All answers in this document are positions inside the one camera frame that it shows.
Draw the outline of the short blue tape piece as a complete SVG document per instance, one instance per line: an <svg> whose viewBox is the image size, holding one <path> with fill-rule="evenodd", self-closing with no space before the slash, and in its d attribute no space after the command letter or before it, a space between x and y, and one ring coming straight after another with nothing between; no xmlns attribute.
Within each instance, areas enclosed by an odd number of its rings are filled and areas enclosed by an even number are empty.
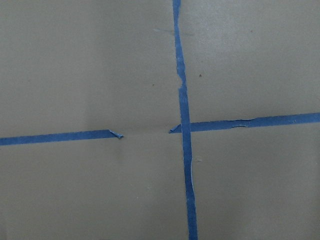
<svg viewBox="0 0 320 240"><path fill-rule="evenodd" d="M0 145L11 146L11 145L94 140L94 139L107 139L107 138L122 139L123 137L124 136L120 133L111 131L109 129L103 129L103 130L92 130L92 131L78 131L78 132L52 133L52 134L41 134L41 135L3 137L0 139Z"/></svg>

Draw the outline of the worn blue tape lengthwise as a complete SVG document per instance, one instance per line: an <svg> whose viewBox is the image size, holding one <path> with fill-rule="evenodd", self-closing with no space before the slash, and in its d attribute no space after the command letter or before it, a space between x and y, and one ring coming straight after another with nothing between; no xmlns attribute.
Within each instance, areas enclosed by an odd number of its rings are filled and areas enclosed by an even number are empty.
<svg viewBox="0 0 320 240"><path fill-rule="evenodd" d="M198 226L197 226L196 198L195 198L195 192L194 192L194 186L193 186L193 175L192 175L193 153L192 153L192 140L191 140L191 122L190 122L186 67L184 62L183 47L182 47L180 28L179 28L180 7L181 7L180 0L174 0L172 2L176 71L177 71L177 75L181 80L181 86L178 89L178 94L179 94L179 110L180 110L180 128L181 128L181 137L182 137L182 154L183 154L188 238L190 240L197 240Z"/></svg>

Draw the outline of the torn blue tape crosswise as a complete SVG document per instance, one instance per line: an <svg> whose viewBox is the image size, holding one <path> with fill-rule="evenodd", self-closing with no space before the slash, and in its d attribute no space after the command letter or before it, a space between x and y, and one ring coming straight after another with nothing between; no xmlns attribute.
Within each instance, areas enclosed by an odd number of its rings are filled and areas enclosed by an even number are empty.
<svg viewBox="0 0 320 240"><path fill-rule="evenodd" d="M320 122L320 113L303 113L293 115L277 115L252 119L217 120L192 122L191 132L229 130L233 128L260 128L286 125L313 124Z"/></svg>

